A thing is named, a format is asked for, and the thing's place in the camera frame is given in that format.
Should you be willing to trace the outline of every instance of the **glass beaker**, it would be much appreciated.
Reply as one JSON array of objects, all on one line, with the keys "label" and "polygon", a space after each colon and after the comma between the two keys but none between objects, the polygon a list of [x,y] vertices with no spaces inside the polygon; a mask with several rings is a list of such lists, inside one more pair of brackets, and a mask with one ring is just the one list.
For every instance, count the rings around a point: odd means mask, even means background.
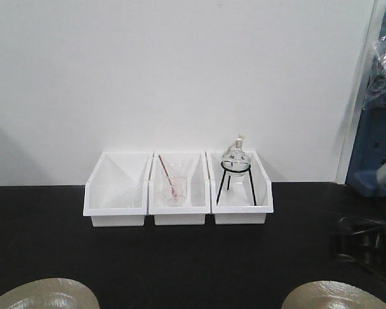
[{"label": "glass beaker", "polygon": [[186,201],[187,178],[181,174],[168,175],[161,173],[162,189],[161,195],[163,201],[168,206],[182,206]]}]

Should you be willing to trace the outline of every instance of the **storage bin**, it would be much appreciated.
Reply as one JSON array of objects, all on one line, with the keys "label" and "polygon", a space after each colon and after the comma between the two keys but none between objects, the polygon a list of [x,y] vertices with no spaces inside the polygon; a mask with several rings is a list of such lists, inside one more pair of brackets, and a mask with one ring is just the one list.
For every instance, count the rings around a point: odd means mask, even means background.
[{"label": "storage bin", "polygon": [[[170,177],[176,172],[185,176],[185,192],[180,194],[183,197],[180,205],[167,202],[170,187],[167,187],[168,180],[159,156]],[[205,153],[155,152],[149,182],[149,214],[154,215],[154,223],[199,225],[205,223],[205,215],[209,213],[210,183]]]},{"label": "storage bin", "polygon": [[226,175],[219,203],[216,203],[223,175],[223,168],[220,165],[223,153],[206,153],[210,174],[212,214],[214,214],[216,224],[261,224],[264,223],[266,214],[273,212],[271,181],[257,153],[250,151],[246,154],[251,159],[256,206],[253,202],[249,173],[239,177],[231,177],[229,190],[226,189],[228,183],[228,176]]},{"label": "storage bin", "polygon": [[95,227],[143,225],[151,153],[102,153],[87,181],[83,216]]}]

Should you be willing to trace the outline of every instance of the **white wall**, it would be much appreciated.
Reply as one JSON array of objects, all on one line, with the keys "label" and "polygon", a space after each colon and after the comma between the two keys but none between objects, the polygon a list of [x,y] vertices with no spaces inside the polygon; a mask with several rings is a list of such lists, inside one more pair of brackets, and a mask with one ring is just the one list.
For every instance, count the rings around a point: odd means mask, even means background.
[{"label": "white wall", "polygon": [[223,149],[334,181],[373,0],[0,0],[0,185],[103,149]]}]

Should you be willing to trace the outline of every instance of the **metal ring stand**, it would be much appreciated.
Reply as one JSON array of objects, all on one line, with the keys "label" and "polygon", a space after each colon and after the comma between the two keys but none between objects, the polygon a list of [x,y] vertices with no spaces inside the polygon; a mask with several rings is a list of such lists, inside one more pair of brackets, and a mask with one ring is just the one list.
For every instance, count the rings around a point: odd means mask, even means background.
[{"label": "metal ring stand", "polygon": [[[250,170],[250,165],[247,169],[244,169],[242,171],[233,171],[231,169],[228,169],[226,167],[223,166],[223,163],[220,163],[220,166],[223,168],[223,176],[221,178],[221,182],[220,182],[220,188],[219,188],[219,193],[217,194],[217,200],[216,200],[216,204],[219,203],[219,198],[220,198],[220,193],[221,193],[221,188],[223,188],[223,183],[225,182],[225,176],[226,176],[226,172],[230,172],[230,173],[235,173],[235,174],[239,174],[239,173],[245,173],[245,172],[249,172],[249,178],[250,178],[250,185],[252,186],[252,194],[253,194],[253,204],[255,206],[256,205],[256,195],[255,195],[255,188],[253,186],[253,177],[252,177],[252,172]],[[229,186],[230,186],[230,179],[231,179],[231,176],[229,175],[229,178],[227,180],[227,189],[229,190]]]}]

